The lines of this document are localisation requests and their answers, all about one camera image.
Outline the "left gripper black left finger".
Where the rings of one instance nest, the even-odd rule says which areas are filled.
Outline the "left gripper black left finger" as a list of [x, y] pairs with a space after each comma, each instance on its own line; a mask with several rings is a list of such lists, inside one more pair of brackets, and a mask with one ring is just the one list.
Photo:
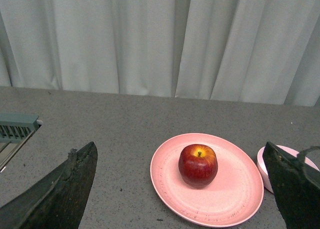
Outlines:
[[2, 229], [77, 229], [96, 174], [94, 142], [68, 158], [29, 189], [0, 208]]

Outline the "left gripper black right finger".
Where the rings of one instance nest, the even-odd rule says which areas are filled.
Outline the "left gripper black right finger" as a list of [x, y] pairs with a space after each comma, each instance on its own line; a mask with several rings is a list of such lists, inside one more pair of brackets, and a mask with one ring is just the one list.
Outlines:
[[320, 227], [320, 172], [305, 162], [311, 146], [293, 156], [268, 141], [263, 160], [278, 210], [288, 229]]

